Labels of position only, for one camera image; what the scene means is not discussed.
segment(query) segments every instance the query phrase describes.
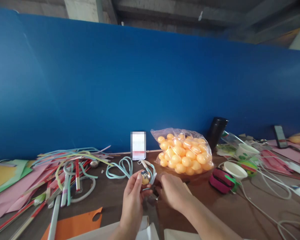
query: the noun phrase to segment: silver ball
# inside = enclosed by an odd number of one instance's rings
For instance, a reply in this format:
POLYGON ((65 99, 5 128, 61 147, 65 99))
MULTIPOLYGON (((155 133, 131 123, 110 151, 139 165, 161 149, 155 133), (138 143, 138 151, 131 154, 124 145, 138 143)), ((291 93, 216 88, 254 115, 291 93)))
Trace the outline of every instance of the silver ball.
POLYGON ((90 167, 97 168, 99 166, 100 161, 99 160, 92 160, 90 163, 90 167))

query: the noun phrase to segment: black phone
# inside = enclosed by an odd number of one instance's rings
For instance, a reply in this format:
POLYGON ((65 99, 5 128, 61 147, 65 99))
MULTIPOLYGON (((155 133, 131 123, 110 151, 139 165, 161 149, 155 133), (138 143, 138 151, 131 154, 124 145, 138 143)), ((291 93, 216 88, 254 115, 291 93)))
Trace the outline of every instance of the black phone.
POLYGON ((280 149, 288 148, 288 142, 286 140, 286 137, 284 136, 283 128, 281 125, 274 125, 273 126, 274 133, 277 140, 277 146, 280 149))

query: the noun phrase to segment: orange paper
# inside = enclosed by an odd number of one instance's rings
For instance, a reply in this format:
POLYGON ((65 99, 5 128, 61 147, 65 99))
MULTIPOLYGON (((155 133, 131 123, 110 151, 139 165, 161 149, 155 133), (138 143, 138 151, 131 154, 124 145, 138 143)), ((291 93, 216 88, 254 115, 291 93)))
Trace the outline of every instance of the orange paper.
MULTIPOLYGON (((100 213, 102 207, 96 211, 84 213, 71 218, 66 218, 57 222, 56 240, 67 240, 69 238, 76 237, 78 235, 90 232, 92 230, 100 228, 102 214, 97 221, 93 222, 93 217, 100 213)), ((42 236, 41 240, 47 240, 50 230, 50 224, 42 236)))

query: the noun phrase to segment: bag of ping pong balls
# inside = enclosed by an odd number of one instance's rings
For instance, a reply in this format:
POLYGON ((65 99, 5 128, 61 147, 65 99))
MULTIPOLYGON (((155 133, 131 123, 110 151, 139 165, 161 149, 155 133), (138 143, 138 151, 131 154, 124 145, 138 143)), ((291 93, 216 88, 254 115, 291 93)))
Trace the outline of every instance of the bag of ping pong balls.
POLYGON ((156 162, 178 174, 201 174, 213 168, 212 154, 206 139, 195 131, 166 128, 151 130, 162 152, 156 162))

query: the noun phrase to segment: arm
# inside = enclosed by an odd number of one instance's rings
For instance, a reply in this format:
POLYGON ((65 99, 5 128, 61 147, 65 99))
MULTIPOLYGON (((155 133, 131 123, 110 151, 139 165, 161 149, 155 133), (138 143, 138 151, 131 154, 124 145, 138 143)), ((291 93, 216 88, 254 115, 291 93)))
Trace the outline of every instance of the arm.
POLYGON ((242 240, 197 198, 189 194, 180 178, 164 174, 157 176, 157 179, 162 185, 156 187, 159 195, 189 220, 201 239, 242 240))
POLYGON ((150 188, 151 185, 142 185, 141 172, 142 170, 136 172, 128 180, 127 186, 123 193, 120 223, 109 237, 109 240, 136 239, 142 221, 143 199, 152 194, 152 190, 148 189, 143 191, 144 188, 150 188))

